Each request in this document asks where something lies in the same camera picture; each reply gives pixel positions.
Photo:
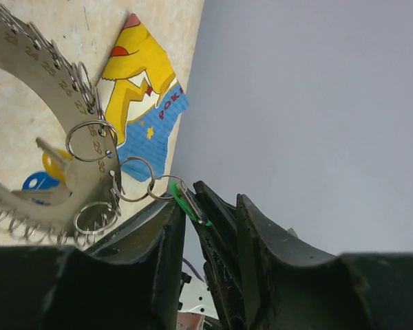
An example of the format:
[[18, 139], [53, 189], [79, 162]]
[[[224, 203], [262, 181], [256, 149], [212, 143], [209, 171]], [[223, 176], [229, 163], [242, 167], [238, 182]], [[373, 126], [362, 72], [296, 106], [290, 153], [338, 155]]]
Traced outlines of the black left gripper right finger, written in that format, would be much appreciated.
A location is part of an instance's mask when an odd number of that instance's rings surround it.
[[315, 248], [237, 196], [249, 329], [413, 329], [413, 252]]

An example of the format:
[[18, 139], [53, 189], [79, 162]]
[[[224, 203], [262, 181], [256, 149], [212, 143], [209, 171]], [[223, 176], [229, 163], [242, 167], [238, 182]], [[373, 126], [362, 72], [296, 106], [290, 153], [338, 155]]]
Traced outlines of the green key tag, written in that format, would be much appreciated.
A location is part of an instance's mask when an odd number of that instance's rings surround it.
[[212, 222], [208, 219], [205, 212], [195, 200], [195, 195], [185, 186], [182, 181], [173, 181], [169, 184], [169, 189], [173, 198], [182, 208], [185, 214], [195, 223], [203, 226], [211, 226]]

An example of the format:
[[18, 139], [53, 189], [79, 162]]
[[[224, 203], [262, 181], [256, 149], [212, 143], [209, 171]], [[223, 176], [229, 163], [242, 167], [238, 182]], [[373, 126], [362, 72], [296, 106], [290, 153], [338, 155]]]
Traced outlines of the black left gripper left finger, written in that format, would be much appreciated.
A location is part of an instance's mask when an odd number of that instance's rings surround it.
[[170, 202], [95, 254], [0, 247], [0, 329], [174, 329], [184, 234]]

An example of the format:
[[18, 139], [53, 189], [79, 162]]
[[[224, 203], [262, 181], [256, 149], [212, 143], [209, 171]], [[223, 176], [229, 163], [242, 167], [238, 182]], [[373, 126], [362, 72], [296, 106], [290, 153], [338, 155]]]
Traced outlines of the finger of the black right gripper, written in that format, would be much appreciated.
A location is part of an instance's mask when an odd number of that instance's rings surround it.
[[193, 185], [195, 201], [203, 211], [209, 225], [195, 224], [202, 253], [207, 285], [213, 297], [223, 329], [250, 329], [246, 317], [242, 275], [238, 250], [237, 217], [251, 206], [246, 195], [239, 194], [231, 205], [223, 200], [203, 181]]

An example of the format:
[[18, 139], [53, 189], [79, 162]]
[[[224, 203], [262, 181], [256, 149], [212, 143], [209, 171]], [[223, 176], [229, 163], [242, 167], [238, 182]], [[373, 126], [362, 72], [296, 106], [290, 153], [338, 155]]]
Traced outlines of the steel key ring disc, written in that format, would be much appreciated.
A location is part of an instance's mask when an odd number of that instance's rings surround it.
[[[166, 51], [185, 93], [202, 9], [202, 1], [0, 1], [0, 246], [84, 248], [163, 198], [183, 112], [164, 175], [152, 170], [139, 182], [121, 169], [97, 84], [135, 14]], [[37, 137], [73, 157], [71, 195], [60, 184], [21, 189], [45, 170]]]

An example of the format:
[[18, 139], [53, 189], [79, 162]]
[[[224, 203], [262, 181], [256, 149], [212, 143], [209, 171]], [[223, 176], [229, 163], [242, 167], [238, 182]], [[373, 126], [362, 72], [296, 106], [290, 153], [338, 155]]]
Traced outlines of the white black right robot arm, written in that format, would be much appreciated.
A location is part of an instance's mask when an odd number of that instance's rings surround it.
[[189, 191], [194, 201], [191, 221], [204, 261], [204, 280], [182, 276], [180, 311], [217, 320], [220, 329], [248, 329], [242, 275], [237, 253], [237, 211], [206, 183]]

